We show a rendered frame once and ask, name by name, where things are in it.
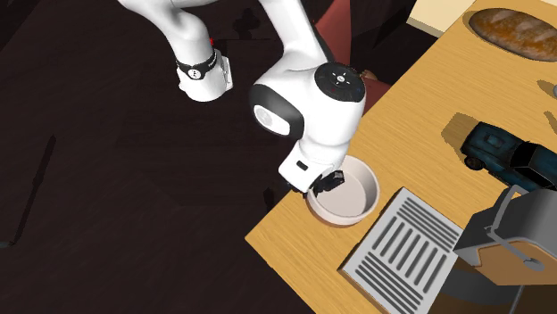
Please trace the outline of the wooden table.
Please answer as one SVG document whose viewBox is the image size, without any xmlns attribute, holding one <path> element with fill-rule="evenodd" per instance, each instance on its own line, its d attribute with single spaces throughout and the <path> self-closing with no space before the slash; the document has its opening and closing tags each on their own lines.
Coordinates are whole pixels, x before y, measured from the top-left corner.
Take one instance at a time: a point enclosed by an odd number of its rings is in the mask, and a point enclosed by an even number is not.
<svg viewBox="0 0 557 314">
<path fill-rule="evenodd" d="M 349 153 L 377 174 L 380 205 L 406 187 L 464 226 L 503 185 L 466 168 L 462 139 L 485 121 L 557 152 L 556 84 L 557 62 L 508 53 L 461 17 L 364 115 Z M 375 219 L 330 227 L 289 193 L 246 239 L 316 314 L 378 314 L 338 272 Z"/>
</svg>

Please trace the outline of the white round bowl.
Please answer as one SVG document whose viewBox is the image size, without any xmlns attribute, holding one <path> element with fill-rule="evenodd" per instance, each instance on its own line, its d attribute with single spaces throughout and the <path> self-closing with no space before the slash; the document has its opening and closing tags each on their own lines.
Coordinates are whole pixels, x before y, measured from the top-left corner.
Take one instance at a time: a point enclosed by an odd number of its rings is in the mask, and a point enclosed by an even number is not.
<svg viewBox="0 0 557 314">
<path fill-rule="evenodd" d="M 380 188 L 375 172 L 364 161 L 346 155 L 340 169 L 344 183 L 317 194 L 310 190 L 306 200 L 320 219 L 336 226 L 351 226 L 374 211 Z"/>
</svg>

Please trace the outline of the red angular block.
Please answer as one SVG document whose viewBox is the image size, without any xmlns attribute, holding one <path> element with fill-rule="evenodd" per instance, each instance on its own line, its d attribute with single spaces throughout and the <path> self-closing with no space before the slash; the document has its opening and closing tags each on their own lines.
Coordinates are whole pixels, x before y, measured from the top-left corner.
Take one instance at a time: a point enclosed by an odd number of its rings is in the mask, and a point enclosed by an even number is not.
<svg viewBox="0 0 557 314">
<path fill-rule="evenodd" d="M 350 63 L 351 54 L 351 14 L 350 0 L 333 0 L 330 7 L 316 23 L 320 36 L 328 45 L 336 62 Z M 380 81 L 370 70 L 360 73 L 366 86 L 366 113 L 390 88 Z"/>
</svg>

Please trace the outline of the dark blue toy truck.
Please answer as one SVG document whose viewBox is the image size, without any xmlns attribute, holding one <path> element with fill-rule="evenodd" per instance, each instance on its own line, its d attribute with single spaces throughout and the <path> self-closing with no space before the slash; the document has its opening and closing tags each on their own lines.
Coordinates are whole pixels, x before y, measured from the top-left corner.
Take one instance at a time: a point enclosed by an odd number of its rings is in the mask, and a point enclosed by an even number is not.
<svg viewBox="0 0 557 314">
<path fill-rule="evenodd" d="M 469 169 L 485 169 L 507 186 L 518 185 L 529 192 L 557 191 L 557 153 L 502 128 L 479 122 L 467 135 L 461 152 Z"/>
</svg>

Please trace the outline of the brown bread loaf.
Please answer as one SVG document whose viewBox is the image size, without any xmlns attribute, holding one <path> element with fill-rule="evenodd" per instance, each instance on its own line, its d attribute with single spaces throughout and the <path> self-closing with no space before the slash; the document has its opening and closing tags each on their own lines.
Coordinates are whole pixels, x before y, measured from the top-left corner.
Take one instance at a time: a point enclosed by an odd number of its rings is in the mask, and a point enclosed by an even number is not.
<svg viewBox="0 0 557 314">
<path fill-rule="evenodd" d="M 557 28 L 528 13 L 505 8 L 474 12 L 469 25 L 487 42 L 530 60 L 557 62 Z"/>
</svg>

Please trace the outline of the grey slotted flat panel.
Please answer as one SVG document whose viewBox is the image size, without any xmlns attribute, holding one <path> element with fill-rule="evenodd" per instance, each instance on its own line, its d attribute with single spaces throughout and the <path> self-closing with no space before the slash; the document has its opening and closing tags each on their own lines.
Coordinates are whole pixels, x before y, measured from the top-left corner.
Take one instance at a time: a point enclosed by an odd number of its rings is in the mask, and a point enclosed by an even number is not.
<svg viewBox="0 0 557 314">
<path fill-rule="evenodd" d="M 401 188 L 338 269 L 386 314 L 428 314 L 462 228 Z"/>
</svg>

